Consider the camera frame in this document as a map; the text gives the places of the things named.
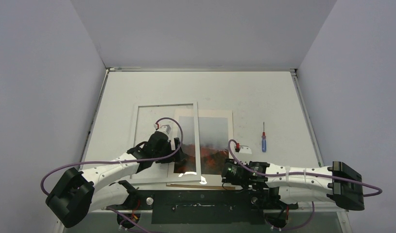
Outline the white picture frame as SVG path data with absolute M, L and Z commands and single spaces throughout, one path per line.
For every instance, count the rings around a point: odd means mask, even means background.
M 178 119 L 176 110 L 180 109 L 187 113 L 188 117 L 193 118 L 188 125 L 176 125 L 173 121 Z M 182 182 L 200 182 L 201 159 L 200 159 L 200 141 L 199 141 L 199 115 L 196 101 L 172 102 L 172 103 L 136 103 L 133 108 L 132 122 L 130 127 L 129 145 L 134 147 L 141 139 L 148 139 L 152 134 L 151 126 L 162 117 L 170 117 L 170 120 L 163 120 L 164 125 L 171 127 L 170 139 L 178 136 L 183 131 L 182 148 L 186 145 L 195 146 L 196 171 L 183 173 L 173 173 L 174 163 L 156 164 L 154 163 L 149 169 L 137 175 L 131 175 L 129 183 L 138 185 L 147 185 L 150 183 L 182 183 Z

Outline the autumn forest photo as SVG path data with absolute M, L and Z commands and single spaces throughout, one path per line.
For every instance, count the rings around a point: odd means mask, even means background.
M 195 172 L 195 133 L 194 119 L 191 116 L 178 118 L 184 140 L 181 150 L 186 154 L 186 159 L 174 164 L 173 173 Z M 220 175 L 225 160 L 229 158 L 228 119 L 220 117 L 199 117 L 199 144 L 201 158 L 201 173 L 205 175 Z

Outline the blue red screwdriver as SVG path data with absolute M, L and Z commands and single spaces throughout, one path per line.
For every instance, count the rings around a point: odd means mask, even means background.
M 262 123 L 262 136 L 261 136 L 261 151 L 267 151 L 267 140 L 266 140 L 266 132 L 265 132 L 265 122 Z

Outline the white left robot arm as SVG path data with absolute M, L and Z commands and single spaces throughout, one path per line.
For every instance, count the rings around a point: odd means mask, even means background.
M 121 205 L 131 209 L 140 200 L 137 190 L 124 179 L 150 168 L 154 162 L 171 163 L 182 158 L 183 137 L 169 139 L 166 132 L 155 131 L 148 141 L 139 143 L 112 161 L 94 161 L 95 167 L 66 169 L 45 203 L 66 228 L 81 222 L 88 213 Z

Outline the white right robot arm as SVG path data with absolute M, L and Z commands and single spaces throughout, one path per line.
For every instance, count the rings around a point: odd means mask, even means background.
M 317 201 L 335 203 L 346 210 L 364 210 L 362 176 L 343 162 L 300 168 L 252 161 L 241 166 L 227 159 L 221 176 L 224 183 L 268 192 L 266 201 L 272 208 Z

